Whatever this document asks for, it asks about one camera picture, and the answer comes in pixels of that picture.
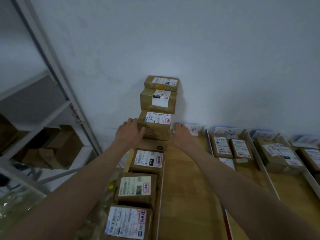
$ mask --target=black logo on box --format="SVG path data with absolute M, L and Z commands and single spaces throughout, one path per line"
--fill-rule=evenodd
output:
M 141 195 L 142 194 L 142 186 L 137 186 L 137 193 L 136 195 Z
M 154 158 L 150 158 L 149 159 L 149 166 L 153 166 L 153 162 L 155 161 L 155 159 Z

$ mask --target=person's right hand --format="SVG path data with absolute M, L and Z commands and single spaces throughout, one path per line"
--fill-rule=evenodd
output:
M 195 147 L 196 141 L 184 124 L 176 123 L 175 133 L 169 130 L 170 141 L 180 150 L 186 152 Z

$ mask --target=wooden surface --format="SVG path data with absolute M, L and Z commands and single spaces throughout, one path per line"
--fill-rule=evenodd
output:
M 196 139 L 208 151 L 205 135 L 199 134 Z M 266 188 L 257 166 L 236 167 L 236 170 Z M 320 200 L 303 176 L 269 175 L 281 201 L 320 229 Z M 227 239 L 218 198 L 195 163 L 171 144 L 166 153 L 163 177 L 158 239 Z M 230 215 L 228 217 L 233 239 L 247 240 L 241 227 Z

